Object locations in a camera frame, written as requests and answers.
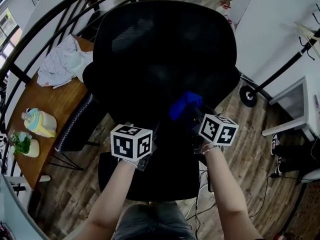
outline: person's right arm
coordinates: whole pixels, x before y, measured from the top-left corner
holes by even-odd
[[[252,224],[244,193],[232,175],[224,154],[219,148],[205,153],[225,240],[262,239]]]

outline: white flower pot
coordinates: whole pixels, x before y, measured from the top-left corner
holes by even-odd
[[[36,158],[37,156],[39,156],[39,152],[39,142],[36,139],[31,139],[29,152],[23,154],[27,157]]]

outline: black chair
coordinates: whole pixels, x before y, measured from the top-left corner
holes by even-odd
[[[203,156],[193,154],[190,132],[170,119],[169,108],[185,91],[201,95],[215,108],[240,80],[236,59],[228,21],[209,8],[153,0],[106,14],[84,83],[116,124],[152,129],[160,122],[157,150],[145,171],[135,171],[128,199],[159,202],[197,196],[198,160]],[[101,154],[101,190],[116,164],[116,158]]]
[[[104,107],[89,92],[84,96],[71,116],[71,120],[65,124],[63,134],[55,150],[60,152],[66,159],[62,160],[53,155],[54,158],[64,162],[69,169],[82,171],[83,169],[76,165],[64,152],[81,151],[85,145],[99,146],[99,143],[88,141],[89,137],[107,114]]]

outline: blue object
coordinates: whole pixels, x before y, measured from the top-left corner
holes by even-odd
[[[191,91],[186,91],[180,99],[173,103],[169,110],[169,116],[173,121],[177,120],[184,111],[187,104],[196,103],[198,107],[202,105],[202,97]]]

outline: mesh backrest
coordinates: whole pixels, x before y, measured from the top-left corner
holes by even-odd
[[[107,13],[94,43],[94,76],[85,71],[83,79],[113,114],[145,122],[168,114],[185,91],[217,105],[239,81],[236,58],[234,33],[218,12],[186,2],[144,1]]]

